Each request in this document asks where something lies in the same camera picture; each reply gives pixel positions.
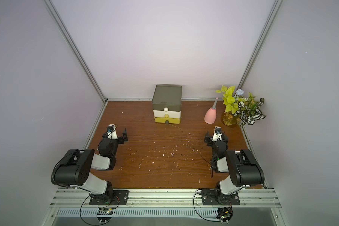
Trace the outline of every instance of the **pink bottle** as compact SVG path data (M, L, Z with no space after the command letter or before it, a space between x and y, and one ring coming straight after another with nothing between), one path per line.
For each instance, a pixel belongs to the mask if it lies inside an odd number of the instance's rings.
M217 103L217 100L218 100L218 97L216 98L215 103L212 106L212 108L210 108L205 115L205 122L208 123L208 124L212 124L216 120L216 103Z

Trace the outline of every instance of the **brown vase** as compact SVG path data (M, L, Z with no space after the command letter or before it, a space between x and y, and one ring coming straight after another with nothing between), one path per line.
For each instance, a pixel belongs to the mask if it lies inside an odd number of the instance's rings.
M234 116L231 114L231 112L224 112L222 113L221 115L221 122L228 126L228 127L236 127L236 126L239 126L239 123L240 123L240 118L239 116Z

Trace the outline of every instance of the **wood grain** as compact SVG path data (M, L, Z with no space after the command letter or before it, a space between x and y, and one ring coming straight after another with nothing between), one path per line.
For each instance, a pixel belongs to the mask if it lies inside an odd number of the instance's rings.
M118 124L117 134L127 128L128 142L120 144L112 171L91 172L116 188L214 188L228 173L210 176L211 147L205 134L221 126L229 137L228 147L247 148L239 127L229 128L220 121L225 105L217 104L217 120L207 124L203 118L210 101L183 101L181 123L175 126L155 123L150 101L109 102L90 144L97 149L109 124Z

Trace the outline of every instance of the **yellow-green leaf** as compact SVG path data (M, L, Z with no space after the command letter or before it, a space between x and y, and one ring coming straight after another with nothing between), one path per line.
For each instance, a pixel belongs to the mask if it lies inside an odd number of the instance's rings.
M235 91L235 86L230 86L229 89L232 89L232 92Z
M223 104L224 105L228 105L228 102L227 102L226 98L223 97L222 99L223 99Z
M226 90L226 94L227 95L232 95L232 93L234 92L234 90L233 89L231 89L231 88L228 88L227 90Z
M235 102L235 98L232 97L232 96L228 96L228 97L227 97L227 102L228 102L228 103L233 103L233 102Z
M222 86L222 87L221 87L221 91L222 91L222 92L225 92L226 90L227 90L227 87L226 87L226 86Z
M231 105L226 105L225 113L231 111L232 110L231 107L232 107Z

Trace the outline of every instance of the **aluminum frame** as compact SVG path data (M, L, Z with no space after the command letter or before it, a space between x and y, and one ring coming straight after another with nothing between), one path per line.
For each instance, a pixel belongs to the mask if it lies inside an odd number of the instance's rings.
M192 211L193 210L193 196L196 194L197 189L194 188L129 188L129 196L127 205L120 206L117 210L138 210L137 212L131 212L132 217L169 217L174 214L161 214L154 215L153 211L159 211L164 209L173 209L176 211ZM274 189L243 189L238 192L241 205L233 206L233 208L250 208L250 207L266 207L271 208L274 215L274 219L279 226L288 226L286 218L283 214L280 202L277 198ZM41 226L50 226L53 224L55 217L60 210L70 210L78 213L78 208L88 197L88 192L76 189L76 188L59 188L55 193L55 196L50 204L50 207L45 215L45 218ZM220 205L204 206L200 195L197 195L194 199L194 204L197 211L216 210ZM89 199L83 205L83 208L87 210L84 216L96 216L96 212L103 205L91 205L89 206ZM140 210L151 210L152 212L141 213ZM209 213L205 217L212 217L213 214ZM122 214L114 214L114 217L123 217ZM181 215L182 217L197 218L194 213Z
M239 85L237 86L238 89L241 89L243 86L244 86L244 83L252 69L252 66L254 65L255 61L256 61L256 58L258 56L258 54L260 53L261 51L261 48L262 48L262 45L264 44L265 42L265 39L267 37L267 34L269 33L269 30L275 20L275 17L276 17L276 14L278 13L279 11L279 8L281 6L281 3L283 2L283 0L275 0L275 3L270 11L270 14L266 20L266 23L265 23L265 26L264 28L262 29L262 32L260 34L260 37L259 39L257 40L257 43L255 45L255 48L254 48L254 51L252 52L251 54L251 57L250 57L250 60L249 62L247 63L246 65L246 68L245 68L245 71L244 71L244 74L242 75L242 78L240 80L240 83Z
M82 54L80 53L77 45L74 43L73 38L71 37L68 29L66 28L63 20L61 19L58 11L56 10L53 2L51 0L43 0L45 7L47 8L49 14L52 16L54 19L55 23L57 24L61 34L63 35L63 38L66 40L68 43L69 47L72 49L75 57L79 61L80 65L82 66L84 72L86 73L90 83L92 84L93 88L97 92L98 96L100 99L105 103L107 101L107 98L104 96L102 90L100 89L97 81L95 80L92 72L90 71L87 63L85 62Z

